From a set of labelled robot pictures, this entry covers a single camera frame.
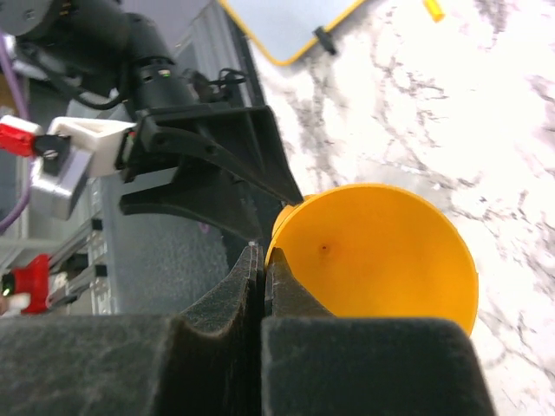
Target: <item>yellow bowl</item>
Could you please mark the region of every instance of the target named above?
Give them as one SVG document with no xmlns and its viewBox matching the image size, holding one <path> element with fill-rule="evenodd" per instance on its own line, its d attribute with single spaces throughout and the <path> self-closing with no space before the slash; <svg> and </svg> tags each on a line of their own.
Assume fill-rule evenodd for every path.
<svg viewBox="0 0 555 416">
<path fill-rule="evenodd" d="M 287 206 L 273 249 L 339 317 L 439 317 L 471 334 L 478 274 L 453 224 L 425 199 L 389 185 L 346 185 Z"/>
</svg>

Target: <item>gray marble vein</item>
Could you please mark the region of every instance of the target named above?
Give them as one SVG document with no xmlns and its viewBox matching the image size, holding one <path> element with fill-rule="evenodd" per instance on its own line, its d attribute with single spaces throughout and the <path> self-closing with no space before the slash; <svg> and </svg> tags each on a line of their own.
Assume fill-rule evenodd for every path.
<svg viewBox="0 0 555 416">
<path fill-rule="evenodd" d="M 368 2 L 277 68 L 253 46 L 303 192 L 386 182 L 438 205 L 480 273 L 501 415 L 555 414 L 555 2 Z"/>
</svg>

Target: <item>wire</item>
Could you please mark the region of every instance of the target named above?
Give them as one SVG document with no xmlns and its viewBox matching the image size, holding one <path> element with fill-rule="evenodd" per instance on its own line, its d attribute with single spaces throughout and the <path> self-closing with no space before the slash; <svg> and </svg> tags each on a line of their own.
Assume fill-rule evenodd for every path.
<svg viewBox="0 0 555 416">
<path fill-rule="evenodd" d="M 114 97 L 112 100 L 103 102 L 103 103 L 96 103 L 89 101 L 82 97 L 83 93 L 86 93 L 82 88 L 75 87 L 73 85 L 68 84 L 60 74 L 56 73 L 56 71 L 48 68 L 44 65 L 36 56 L 37 50 L 30 47 L 30 45 L 22 45 L 21 51 L 23 55 L 28 58 L 33 65 L 39 68 L 46 76 L 48 76 L 50 82 L 54 87 L 56 87 L 62 94 L 64 94 L 70 100 L 75 100 L 78 103 L 82 104 L 85 107 L 92 108 L 98 111 L 105 111 L 116 107 L 117 105 L 121 104 L 127 98 L 127 90 L 129 87 L 128 82 L 128 71 L 127 71 L 127 64 L 124 62 L 122 63 L 120 79 L 118 82 L 118 95 Z"/>
<path fill-rule="evenodd" d="M 25 100 L 25 94 L 22 91 L 21 84 L 17 79 L 17 75 L 12 67 L 10 55 L 8 54 L 8 49 L 6 47 L 6 41 L 4 33 L 0 31 L 0 65 L 2 66 L 3 74 L 10 86 L 10 91 L 13 96 L 14 102 L 16 103 L 16 108 L 19 116 L 22 119 L 30 120 L 29 107 L 27 101 Z M 29 177 L 26 181 L 26 185 L 23 188 L 19 200 L 13 207 L 11 212 L 0 221 L 0 235 L 4 234 L 8 228 L 10 228 L 29 204 L 30 200 L 30 168 L 32 164 L 29 164 Z"/>
</svg>

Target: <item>marble table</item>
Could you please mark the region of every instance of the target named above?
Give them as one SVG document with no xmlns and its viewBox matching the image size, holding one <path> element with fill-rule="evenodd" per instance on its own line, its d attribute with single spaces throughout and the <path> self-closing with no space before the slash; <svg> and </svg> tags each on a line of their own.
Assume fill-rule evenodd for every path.
<svg viewBox="0 0 555 416">
<path fill-rule="evenodd" d="M 303 192 L 390 182 L 437 204 L 480 273 L 473 343 L 500 415 L 555 414 L 555 2 L 369 1 L 271 65 L 252 46 Z"/>
</svg>

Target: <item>robotic arm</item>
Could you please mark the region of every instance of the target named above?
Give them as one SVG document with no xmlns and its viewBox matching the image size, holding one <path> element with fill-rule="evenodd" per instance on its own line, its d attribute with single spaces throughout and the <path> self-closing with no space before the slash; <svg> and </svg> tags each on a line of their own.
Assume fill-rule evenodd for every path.
<svg viewBox="0 0 555 416">
<path fill-rule="evenodd" d="M 0 27 L 63 94 L 100 110 L 123 104 L 133 120 L 60 117 L 42 134 L 4 118 L 0 146 L 36 157 L 34 209 L 66 219 L 88 178 L 119 172 L 130 182 L 175 167 L 170 184 L 125 195 L 122 212 L 177 215 L 253 240 L 260 228 L 246 202 L 249 184 L 287 204 L 302 202 L 271 109 L 232 107 L 203 75 L 182 75 L 149 18 L 114 0 L 7 0 Z M 78 74 L 81 86 L 64 82 L 48 61 Z M 102 104 L 82 98 L 114 89 L 117 96 Z"/>
</svg>

